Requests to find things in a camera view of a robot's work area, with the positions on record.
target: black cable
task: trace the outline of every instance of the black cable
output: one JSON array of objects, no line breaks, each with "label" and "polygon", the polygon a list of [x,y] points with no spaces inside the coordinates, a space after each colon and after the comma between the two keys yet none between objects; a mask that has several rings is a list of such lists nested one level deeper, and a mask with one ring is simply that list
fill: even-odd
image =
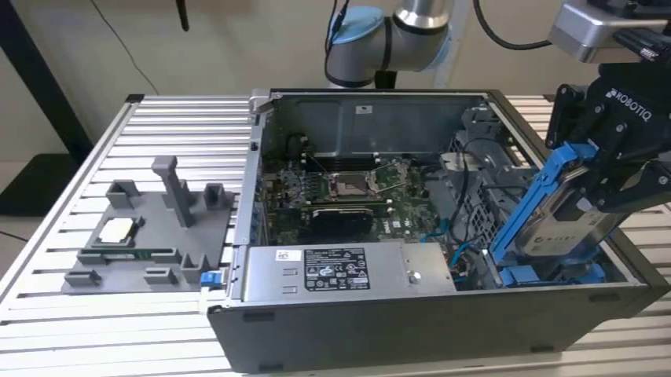
[{"label": "black cable", "polygon": [[296,137],[296,136],[300,136],[303,138],[303,137],[305,137],[305,134],[303,132],[292,132],[291,134],[287,135],[287,138],[284,139],[284,156],[285,156],[285,159],[291,159],[291,155],[289,155],[289,143],[291,143],[292,138]]},{"label": "black cable", "polygon": [[[459,212],[462,212],[462,207],[463,207],[463,202],[466,201],[466,194],[467,194],[467,191],[468,191],[468,176],[470,176],[470,172],[468,172],[468,163],[467,163],[467,160],[466,160],[466,155],[467,153],[470,154],[470,152],[467,151],[467,148],[468,146],[471,145],[471,143],[474,141],[491,141],[494,143],[498,143],[498,141],[495,141],[494,139],[490,139],[490,138],[486,138],[486,137],[475,137],[474,139],[468,140],[468,142],[463,145],[462,147],[462,160],[463,160],[463,180],[462,180],[462,192],[459,194],[459,199],[458,199],[458,206],[454,210],[454,213],[452,213],[452,217],[450,218],[450,236],[452,237],[452,240],[454,242],[456,243],[464,243],[466,241],[464,240],[460,240],[456,235],[454,234],[454,224],[455,224],[455,221],[456,221],[456,218],[459,216]],[[467,228],[466,228],[466,234],[464,234],[464,238],[468,238],[468,224],[464,225]]]},{"label": "black cable", "polygon": [[132,53],[129,53],[128,46],[125,45],[124,40],[123,40],[123,39],[121,39],[121,37],[119,36],[119,33],[116,32],[116,30],[115,30],[115,28],[112,27],[112,25],[111,25],[109,21],[107,20],[105,15],[104,15],[104,14],[103,14],[103,12],[100,11],[100,8],[97,7],[96,1],[95,1],[95,0],[89,0],[89,1],[91,1],[91,4],[93,5],[93,8],[96,8],[97,14],[100,14],[100,18],[103,19],[103,22],[105,22],[107,27],[109,28],[109,30],[111,30],[111,31],[112,31],[112,33],[115,34],[116,39],[119,39],[119,42],[120,42],[121,46],[124,47],[125,53],[128,54],[129,62],[133,64],[133,67],[135,67],[135,69],[137,70],[137,72],[143,75],[144,80],[147,80],[147,83],[151,85],[151,89],[153,89],[153,90],[155,90],[156,95],[160,95],[159,90],[156,89],[155,84],[151,82],[149,78],[148,78],[148,77],[147,77],[147,75],[144,74],[144,72],[143,72],[143,70],[140,69],[140,67],[137,67],[137,63],[135,63],[133,54],[132,54]]},{"label": "black cable", "polygon": [[17,236],[16,234],[7,233],[3,230],[0,230],[0,234],[3,234],[7,237],[12,237],[15,240],[20,240],[23,242],[28,242],[27,238],[23,238],[21,236]]},{"label": "black cable", "polygon": [[480,6],[480,0],[472,0],[472,7],[475,9],[475,17],[478,18],[478,22],[480,23],[480,26],[483,27],[484,34],[490,37],[490,39],[504,49],[512,49],[515,51],[527,51],[530,49],[540,49],[542,47],[550,46],[552,43],[546,39],[539,42],[534,43],[526,43],[522,45],[518,45],[515,43],[510,43],[504,41],[494,32],[492,28],[490,27],[487,21],[484,20],[484,14],[483,14],[483,8]]},{"label": "black cable", "polygon": [[[484,236],[484,232],[480,232],[479,234],[476,234],[474,237],[468,238],[467,240],[464,240],[462,243],[456,243],[456,242],[446,242],[446,245],[447,246],[460,246],[463,243],[472,243],[478,238],[480,238],[482,236]],[[472,244],[468,245],[470,248],[472,248],[475,251],[478,251],[478,249],[475,248],[475,246]]]},{"label": "black cable", "polygon": [[[333,9],[336,8],[337,0],[333,0]],[[333,41],[336,40],[337,32],[343,26],[343,21],[347,15],[347,8],[349,7],[349,0],[345,0],[345,4],[340,8],[340,12],[337,13],[337,17],[333,20],[333,13],[331,12],[331,18],[328,19],[328,28],[331,29],[331,33],[325,33],[325,39],[328,41],[325,47],[325,57],[324,57],[324,76],[328,76],[328,56],[331,55],[331,49],[333,48]]]},{"label": "black cable", "polygon": [[463,243],[456,235],[454,234],[454,224],[459,216],[459,212],[462,212],[463,202],[466,201],[466,193],[468,191],[468,163],[466,161],[466,147],[468,143],[462,148],[462,159],[463,159],[463,180],[462,180],[462,192],[459,193],[458,206],[452,212],[452,217],[450,218],[450,236],[452,237],[454,242]]},{"label": "black cable", "polygon": [[328,54],[328,45],[331,44],[331,24],[333,23],[333,16],[336,14],[337,0],[333,0],[333,8],[331,9],[331,15],[328,17],[328,24],[325,26],[325,37],[324,37],[324,53]]},{"label": "black cable", "polygon": [[292,202],[293,200],[297,200],[297,198],[301,197],[301,193],[303,193],[303,179],[301,179],[301,176],[299,175],[299,173],[293,169],[289,169],[289,170],[293,173],[293,175],[296,175],[297,184],[299,184],[296,196],[293,196],[293,199],[291,199],[291,202]]}]

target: aluminum extrusion table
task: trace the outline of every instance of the aluminum extrusion table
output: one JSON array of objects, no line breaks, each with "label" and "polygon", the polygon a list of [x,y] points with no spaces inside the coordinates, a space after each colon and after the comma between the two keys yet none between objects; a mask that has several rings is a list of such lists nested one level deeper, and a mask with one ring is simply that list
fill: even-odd
[{"label": "aluminum extrusion table", "polygon": [[[551,104],[508,97],[544,137]],[[163,185],[156,155],[179,157],[191,189],[220,181],[239,192],[249,134],[247,97],[145,97],[125,104],[79,174],[0,281],[0,377],[23,375],[233,376],[199,293],[60,294],[107,207],[107,187],[133,179]],[[235,216],[228,226],[232,241]],[[623,224],[627,236],[671,279],[671,210],[655,207]],[[223,259],[231,258],[229,248]],[[671,375],[671,295],[635,318],[602,324],[564,352],[376,368],[315,375],[612,376]]]}]

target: blue tab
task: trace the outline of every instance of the blue tab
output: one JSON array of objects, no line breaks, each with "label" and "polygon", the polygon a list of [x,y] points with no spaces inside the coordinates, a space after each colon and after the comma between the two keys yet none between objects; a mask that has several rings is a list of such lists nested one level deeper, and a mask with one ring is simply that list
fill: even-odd
[{"label": "blue tab", "polygon": [[221,287],[223,274],[221,271],[208,271],[200,275],[200,287]]},{"label": "blue tab", "polygon": [[580,281],[583,284],[598,284],[598,283],[604,283],[606,282],[606,272],[604,269],[594,263],[590,266],[590,270],[587,271],[587,274],[578,278],[578,281]]},{"label": "blue tab", "polygon": [[536,271],[530,265],[512,265],[502,270],[504,286],[538,283]]}]

